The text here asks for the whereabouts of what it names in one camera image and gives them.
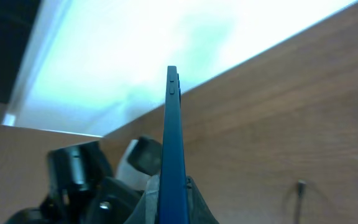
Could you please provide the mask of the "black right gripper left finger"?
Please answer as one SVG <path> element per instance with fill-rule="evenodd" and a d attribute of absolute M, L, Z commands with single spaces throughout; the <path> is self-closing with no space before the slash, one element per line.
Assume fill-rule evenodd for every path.
<path fill-rule="evenodd" d="M 158 223 L 158 195 L 160 176 L 154 175 L 148 181 L 134 211 L 124 224 L 156 224 Z"/>

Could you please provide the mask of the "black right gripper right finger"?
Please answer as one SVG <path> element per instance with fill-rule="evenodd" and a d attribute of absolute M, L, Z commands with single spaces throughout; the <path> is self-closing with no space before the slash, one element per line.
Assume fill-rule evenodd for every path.
<path fill-rule="evenodd" d="M 190 176 L 186 177 L 186 189 L 189 224 L 219 224 L 204 201 L 195 181 Z"/>

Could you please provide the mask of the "blue smartphone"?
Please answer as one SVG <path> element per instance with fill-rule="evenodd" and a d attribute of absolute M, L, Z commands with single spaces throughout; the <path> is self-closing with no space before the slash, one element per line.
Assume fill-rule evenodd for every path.
<path fill-rule="evenodd" d="M 189 222 L 180 95 L 177 68 L 171 65 L 167 67 L 162 166 L 158 196 L 159 224 Z"/>

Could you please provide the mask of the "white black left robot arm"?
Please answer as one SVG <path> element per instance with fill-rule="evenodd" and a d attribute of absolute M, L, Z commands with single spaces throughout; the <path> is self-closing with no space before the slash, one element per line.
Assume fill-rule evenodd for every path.
<path fill-rule="evenodd" d="M 8 223 L 156 223 L 162 145 L 148 137 L 126 150 L 127 168 L 144 184 L 114 174 L 97 141 L 47 154 L 49 192 L 35 208 L 13 214 Z"/>

